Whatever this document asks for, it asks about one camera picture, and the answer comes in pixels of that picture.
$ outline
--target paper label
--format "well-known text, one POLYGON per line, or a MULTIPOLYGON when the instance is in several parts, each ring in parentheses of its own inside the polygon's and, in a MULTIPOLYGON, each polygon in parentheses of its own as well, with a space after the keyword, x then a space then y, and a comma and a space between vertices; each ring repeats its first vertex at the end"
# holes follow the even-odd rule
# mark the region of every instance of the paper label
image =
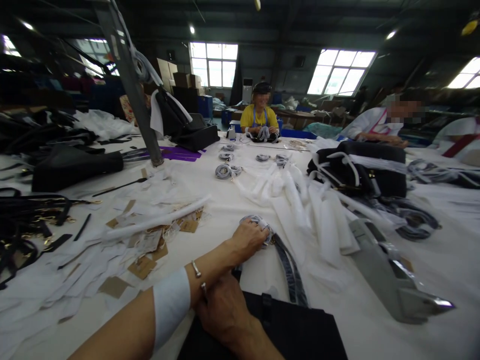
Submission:
POLYGON ((154 260, 150 260, 148 257, 142 256, 135 260, 128 267, 128 271, 130 271, 137 278, 145 280, 156 265, 157 263, 154 260))

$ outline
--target white table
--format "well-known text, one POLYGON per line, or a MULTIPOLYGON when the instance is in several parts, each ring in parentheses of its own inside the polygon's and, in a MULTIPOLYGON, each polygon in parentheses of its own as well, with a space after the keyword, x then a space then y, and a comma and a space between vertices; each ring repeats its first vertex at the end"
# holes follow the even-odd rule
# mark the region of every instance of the white table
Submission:
MULTIPOLYGON (((125 144, 110 144, 106 149, 107 152, 128 150, 130 146, 141 148, 143 140, 138 138, 125 144)), ((236 153, 242 159, 249 160, 259 153, 271 156, 279 153, 291 154, 291 159, 301 170, 307 168, 311 158, 309 152, 286 150, 282 148, 282 144, 274 147, 276 148, 243 145, 236 153)), ((251 203, 240 196, 238 188, 231 181, 215 178, 214 170, 221 164, 218 152, 219 144, 216 143, 209 146, 207 152, 196 162, 173 160, 189 192, 195 194, 200 191, 199 193, 212 195, 206 209, 212 218, 199 227, 196 233, 180 232, 174 241, 168 244, 169 254, 164 265, 150 274, 145 281, 155 283, 213 249, 232 235, 239 220, 245 215, 262 216, 278 231, 282 239, 287 239, 273 209, 261 208, 251 203)), ((244 173, 239 179, 246 181, 249 176, 244 173)), ((139 177, 137 173, 125 169, 117 174, 86 181, 60 193, 67 194, 75 189, 100 190, 126 184, 139 177)), ((110 194, 109 199, 115 199, 115 192, 110 194)), ((104 207, 94 214, 89 227, 104 224, 112 218, 108 206, 107 200, 104 207)), ((84 219, 87 212, 85 209, 74 208, 72 216, 84 219)), ((343 260, 353 282, 340 293, 333 293, 308 275, 303 276, 310 305, 334 315, 350 360, 470 359, 478 349, 480 243, 444 214, 435 215, 441 221, 443 229, 425 241, 409 242, 396 233, 387 235, 412 261, 415 273, 428 286, 428 290, 457 306, 453 311, 431 317, 424 325, 407 325, 395 321, 348 257, 343 260)), ((82 222, 69 224, 71 227, 67 232, 75 234, 82 222)), ((275 287, 278 298, 288 301, 283 270, 275 249, 271 247, 262 250, 244 264, 240 285, 244 291, 256 294, 268 292, 271 287, 275 287)), ((43 340, 42 337, 47 337, 47 340, 31 347, 21 345, 13 359, 66 359, 101 326, 106 311, 106 297, 107 295, 98 293, 93 298, 84 299, 76 316, 59 324, 54 333, 40 333, 35 336, 39 341, 43 340)), ((154 359, 176 359, 192 319, 193 314, 190 312, 168 343, 153 356, 154 359)), ((322 346, 321 338, 318 339, 318 346, 322 346)))

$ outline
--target window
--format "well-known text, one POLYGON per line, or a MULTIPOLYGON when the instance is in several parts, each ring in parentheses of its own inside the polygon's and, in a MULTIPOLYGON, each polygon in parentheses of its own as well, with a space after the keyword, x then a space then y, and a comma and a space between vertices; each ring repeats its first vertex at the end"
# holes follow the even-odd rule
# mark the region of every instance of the window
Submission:
MULTIPOLYGON (((85 54, 89 55, 90 57, 97 59, 99 62, 102 64, 109 63, 110 60, 107 58, 107 54, 110 52, 109 44, 107 43, 107 40, 105 39, 84 39, 84 40, 77 40, 76 44, 80 50, 82 50, 85 54)), ((89 66, 92 69, 95 69, 97 72, 100 74, 104 74, 104 70, 98 66, 92 63, 91 61, 87 60, 85 57, 81 56, 81 61, 85 65, 89 66)), ((109 70, 113 69, 115 67, 114 64, 109 64, 107 65, 107 68, 109 70)), ((98 76, 99 74, 96 73, 95 71, 90 70, 88 67, 85 68, 85 71, 92 75, 92 76, 98 76)), ((114 72, 111 73, 112 75, 117 75, 119 76, 119 71, 118 69, 115 69, 114 72)))
POLYGON ((8 55, 19 56, 21 57, 20 53, 17 51, 17 48, 13 44, 13 42, 9 39, 7 35, 1 36, 3 40, 4 50, 3 52, 8 55))
POLYGON ((448 85, 450 89, 480 88, 480 57, 474 57, 448 85))
POLYGON ((308 94, 352 96, 375 52, 323 49, 308 94))
POLYGON ((191 42, 191 72, 201 78, 204 87, 231 88, 238 51, 236 44, 191 42))

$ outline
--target gray metal stand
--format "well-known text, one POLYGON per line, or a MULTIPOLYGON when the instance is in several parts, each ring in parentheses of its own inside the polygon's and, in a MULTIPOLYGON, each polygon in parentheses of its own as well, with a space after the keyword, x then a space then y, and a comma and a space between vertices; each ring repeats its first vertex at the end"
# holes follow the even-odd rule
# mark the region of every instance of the gray metal stand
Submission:
POLYGON ((120 23, 118 13, 110 3, 105 0, 93 1, 93 6, 98 21, 110 47, 110 52, 120 73, 121 82, 125 88, 133 113, 135 114, 141 136, 150 154, 154 167, 164 162, 160 152, 159 143, 155 132, 150 128, 150 117, 145 105, 145 97, 135 71, 134 62, 128 47, 124 29, 120 23))

